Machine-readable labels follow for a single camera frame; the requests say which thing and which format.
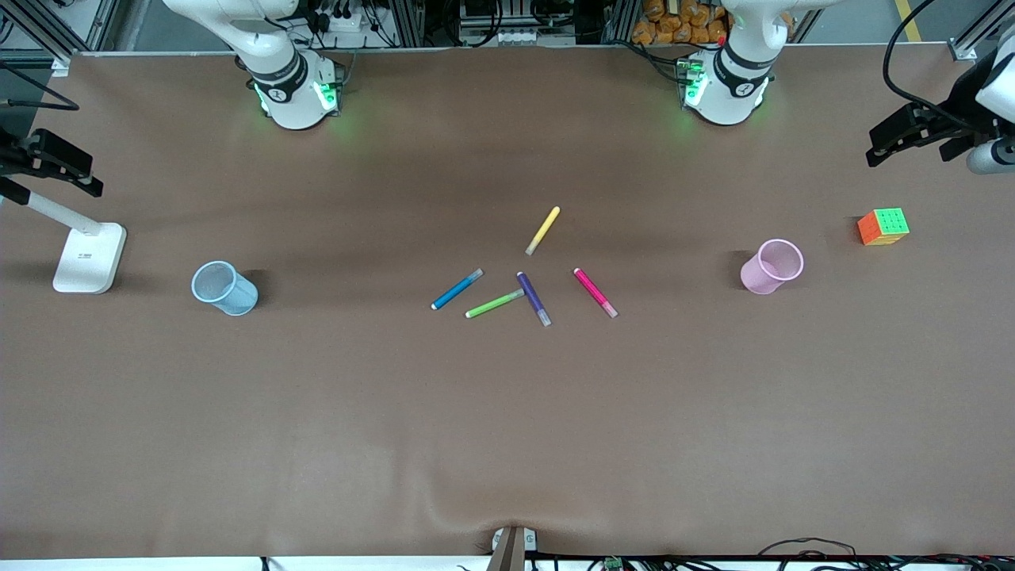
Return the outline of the pink marker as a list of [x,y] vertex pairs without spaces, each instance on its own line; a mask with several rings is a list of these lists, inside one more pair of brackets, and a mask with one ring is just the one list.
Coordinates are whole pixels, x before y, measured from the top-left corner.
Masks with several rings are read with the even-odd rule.
[[579,267],[573,268],[573,275],[576,280],[583,286],[584,289],[586,289],[588,295],[592,297],[595,303],[597,303],[597,305],[611,319],[614,319],[619,315],[619,311],[617,311],[616,308],[613,307],[613,304],[610,302],[605,293],[603,293],[602,290],[599,289],[598,286],[594,283],[594,281],[592,281],[588,277],[587,272],[584,271],[583,268]]

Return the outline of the blue marker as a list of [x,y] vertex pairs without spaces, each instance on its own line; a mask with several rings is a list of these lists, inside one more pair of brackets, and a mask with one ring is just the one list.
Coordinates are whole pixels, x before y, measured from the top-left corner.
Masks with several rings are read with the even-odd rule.
[[471,286],[474,282],[477,282],[479,278],[482,278],[482,275],[485,275],[482,268],[476,268],[471,272],[471,274],[462,278],[460,282],[454,283],[453,286],[446,290],[445,293],[442,293],[439,297],[436,297],[434,302],[431,303],[431,310],[436,311],[439,310],[439,308],[445,307],[446,304],[449,304],[455,297],[461,295],[465,289],[469,288],[469,286]]

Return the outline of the colourful puzzle cube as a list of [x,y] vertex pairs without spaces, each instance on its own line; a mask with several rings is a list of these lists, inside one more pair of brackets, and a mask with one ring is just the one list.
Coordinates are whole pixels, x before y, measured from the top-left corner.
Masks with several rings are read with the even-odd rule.
[[910,234],[903,209],[873,209],[859,218],[856,227],[864,246],[889,245]]

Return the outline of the white stand with rod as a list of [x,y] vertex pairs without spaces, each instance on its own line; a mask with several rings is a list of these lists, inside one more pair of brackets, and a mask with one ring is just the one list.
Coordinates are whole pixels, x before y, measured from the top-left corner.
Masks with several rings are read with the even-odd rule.
[[117,223],[98,223],[40,193],[26,206],[65,224],[70,231],[53,278],[53,289],[70,295],[101,295],[115,282],[127,231]]

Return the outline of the pink plastic cup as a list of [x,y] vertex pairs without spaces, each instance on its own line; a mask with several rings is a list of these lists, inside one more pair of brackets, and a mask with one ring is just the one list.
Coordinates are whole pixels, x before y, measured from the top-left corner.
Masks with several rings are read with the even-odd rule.
[[787,240],[772,239],[741,267],[741,283],[756,295],[771,295],[784,283],[794,281],[804,270],[802,251]]

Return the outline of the blue plastic cup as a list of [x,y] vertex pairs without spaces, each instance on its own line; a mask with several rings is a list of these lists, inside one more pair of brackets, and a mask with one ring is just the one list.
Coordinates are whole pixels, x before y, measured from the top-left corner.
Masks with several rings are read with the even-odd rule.
[[190,288],[199,302],[211,305],[229,316],[242,316],[256,307],[259,291],[225,261],[210,261],[193,274]]

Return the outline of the orange snack packets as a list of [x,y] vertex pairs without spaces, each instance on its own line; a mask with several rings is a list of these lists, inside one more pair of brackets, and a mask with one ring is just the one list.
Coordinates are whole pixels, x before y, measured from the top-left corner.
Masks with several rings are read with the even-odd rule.
[[779,51],[785,13],[812,10],[811,0],[639,0],[641,15],[623,37],[635,44],[725,44]]

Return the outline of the white power strip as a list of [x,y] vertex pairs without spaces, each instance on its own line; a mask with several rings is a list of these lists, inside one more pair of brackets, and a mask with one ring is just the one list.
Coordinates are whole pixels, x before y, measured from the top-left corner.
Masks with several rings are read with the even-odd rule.
[[309,22],[315,25],[316,32],[320,35],[353,35],[362,33],[369,26],[360,5],[350,5],[348,8],[338,5],[333,10],[316,10]]

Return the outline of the yellow marker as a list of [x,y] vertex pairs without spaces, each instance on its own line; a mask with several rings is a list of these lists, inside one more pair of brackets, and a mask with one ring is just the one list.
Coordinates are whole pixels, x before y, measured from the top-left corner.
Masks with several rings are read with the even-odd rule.
[[528,246],[526,246],[526,256],[532,256],[535,251],[538,249],[540,243],[542,243],[546,238],[547,232],[552,228],[552,225],[559,217],[559,214],[561,214],[561,206],[559,205],[555,205],[551,210],[549,210],[535,235],[533,235],[533,238],[530,239]]

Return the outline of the purple marker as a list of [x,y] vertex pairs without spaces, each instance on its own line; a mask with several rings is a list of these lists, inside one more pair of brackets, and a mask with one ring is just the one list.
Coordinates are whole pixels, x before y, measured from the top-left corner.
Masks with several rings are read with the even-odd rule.
[[521,272],[521,271],[518,272],[517,273],[517,281],[519,282],[519,285],[521,286],[521,289],[523,290],[523,293],[525,293],[525,296],[527,297],[527,299],[528,299],[528,301],[530,303],[530,306],[535,311],[535,314],[536,314],[537,318],[539,318],[539,320],[541,322],[542,326],[544,326],[544,328],[548,328],[552,324],[552,322],[551,322],[551,319],[549,317],[549,314],[548,314],[548,312],[547,312],[544,304],[542,303],[542,300],[538,296],[538,293],[537,293],[537,290],[535,289],[535,286],[533,285],[533,283],[528,278],[528,275],[526,275],[525,272]]

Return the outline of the black electronics box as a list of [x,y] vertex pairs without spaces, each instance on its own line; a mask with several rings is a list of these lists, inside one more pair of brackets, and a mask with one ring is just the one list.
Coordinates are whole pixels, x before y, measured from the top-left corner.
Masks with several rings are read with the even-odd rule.
[[459,0],[462,25],[500,23],[503,26],[571,25],[576,0]]

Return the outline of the green marker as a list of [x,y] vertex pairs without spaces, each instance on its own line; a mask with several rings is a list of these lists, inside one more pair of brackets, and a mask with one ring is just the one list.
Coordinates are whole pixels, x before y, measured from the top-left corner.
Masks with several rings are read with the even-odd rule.
[[496,299],[493,299],[475,308],[469,308],[469,310],[464,313],[464,317],[467,319],[476,318],[479,315],[488,313],[494,310],[495,308],[503,307],[504,305],[510,304],[515,300],[518,300],[520,297],[525,297],[525,296],[526,294],[525,292],[523,292],[523,289],[512,290],[512,292],[507,293],[507,295],[497,297]]

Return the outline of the brown table cover mat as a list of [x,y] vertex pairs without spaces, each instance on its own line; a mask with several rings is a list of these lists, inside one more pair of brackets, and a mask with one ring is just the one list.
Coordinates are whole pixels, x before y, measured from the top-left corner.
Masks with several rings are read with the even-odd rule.
[[[788,48],[717,128],[625,48],[366,53],[302,132],[229,57],[77,58],[79,111],[36,123],[105,194],[32,186],[129,235],[108,293],[60,295],[65,231],[0,206],[0,560],[464,555],[510,524],[1015,555],[1015,174],[868,167],[881,58]],[[910,234],[864,246],[873,209]],[[804,270],[756,295],[772,239]],[[249,313],[192,295],[217,260]],[[526,296],[464,317],[520,271],[548,328]]]

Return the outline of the aluminium frame post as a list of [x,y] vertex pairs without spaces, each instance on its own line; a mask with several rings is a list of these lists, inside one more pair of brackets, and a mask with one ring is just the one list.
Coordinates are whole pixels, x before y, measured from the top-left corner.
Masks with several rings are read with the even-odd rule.
[[400,47],[423,47],[425,3],[427,0],[390,0]]
[[41,50],[51,55],[53,75],[69,75],[71,58],[81,50],[79,37],[41,0],[0,0],[0,6],[25,35],[32,37]]
[[601,44],[617,40],[630,42],[632,29],[641,17],[641,0],[604,0],[605,22],[599,38]]
[[1015,25],[1015,0],[990,1],[958,35],[948,40],[953,59],[975,60],[978,58],[976,50],[980,44],[1000,43],[1001,37],[1012,25]]

